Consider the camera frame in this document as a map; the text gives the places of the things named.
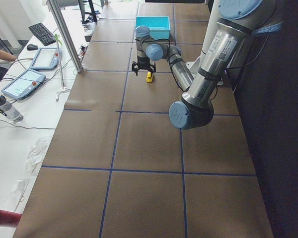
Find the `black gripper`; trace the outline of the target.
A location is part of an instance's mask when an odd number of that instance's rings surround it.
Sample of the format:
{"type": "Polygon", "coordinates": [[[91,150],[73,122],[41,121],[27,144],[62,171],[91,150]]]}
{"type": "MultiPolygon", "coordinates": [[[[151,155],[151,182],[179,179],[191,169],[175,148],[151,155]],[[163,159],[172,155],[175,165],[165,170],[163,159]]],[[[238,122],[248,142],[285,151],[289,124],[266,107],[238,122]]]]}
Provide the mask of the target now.
{"type": "Polygon", "coordinates": [[[154,71],[156,71],[156,65],[155,63],[151,64],[148,57],[137,57],[137,61],[133,61],[132,63],[132,71],[135,71],[137,76],[138,71],[141,69],[154,73],[154,71]]]}

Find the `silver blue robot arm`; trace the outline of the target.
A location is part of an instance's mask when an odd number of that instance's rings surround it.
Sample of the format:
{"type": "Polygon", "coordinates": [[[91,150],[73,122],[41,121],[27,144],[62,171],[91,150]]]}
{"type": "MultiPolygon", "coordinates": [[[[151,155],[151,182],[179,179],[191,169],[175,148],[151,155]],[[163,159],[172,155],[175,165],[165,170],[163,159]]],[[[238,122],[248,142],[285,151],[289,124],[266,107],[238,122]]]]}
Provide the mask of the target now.
{"type": "Polygon", "coordinates": [[[173,77],[183,90],[180,101],[169,108],[171,123],[179,129],[207,125],[214,109],[210,96],[236,50],[249,36],[277,32],[283,23],[283,0],[216,0],[213,3],[201,56],[188,68],[181,50],[166,39],[155,40],[147,26],[135,28],[137,61],[132,71],[155,72],[155,62],[168,61],[173,77]]]}

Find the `person forearm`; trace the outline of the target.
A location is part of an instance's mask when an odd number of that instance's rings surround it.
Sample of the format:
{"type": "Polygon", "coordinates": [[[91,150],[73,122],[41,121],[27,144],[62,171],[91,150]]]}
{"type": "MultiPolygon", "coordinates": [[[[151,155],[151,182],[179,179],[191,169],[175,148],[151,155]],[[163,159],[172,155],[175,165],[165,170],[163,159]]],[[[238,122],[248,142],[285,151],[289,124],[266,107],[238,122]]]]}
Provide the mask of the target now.
{"type": "Polygon", "coordinates": [[[3,50],[0,50],[0,60],[15,61],[16,59],[16,56],[9,54],[3,50]]]}

